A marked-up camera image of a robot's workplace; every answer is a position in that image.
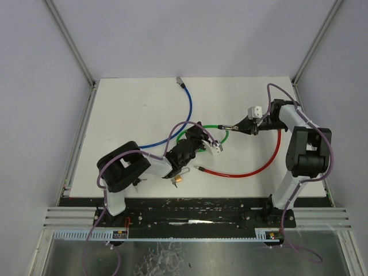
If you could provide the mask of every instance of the red cable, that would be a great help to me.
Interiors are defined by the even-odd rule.
[[[207,168],[203,168],[203,167],[195,166],[195,168],[197,168],[200,171],[203,171],[205,173],[216,175],[218,177],[230,177],[230,178],[251,177],[252,175],[256,175],[256,174],[260,173],[261,171],[265,170],[269,165],[271,165],[273,160],[276,158],[278,150],[280,149],[280,144],[281,144],[281,130],[279,129],[278,133],[277,133],[276,149],[275,149],[274,154],[272,155],[271,159],[266,164],[264,164],[264,166],[259,168],[258,170],[253,171],[253,172],[249,172],[248,174],[223,174],[223,173],[220,173],[220,172],[217,172],[217,171],[208,170]]]

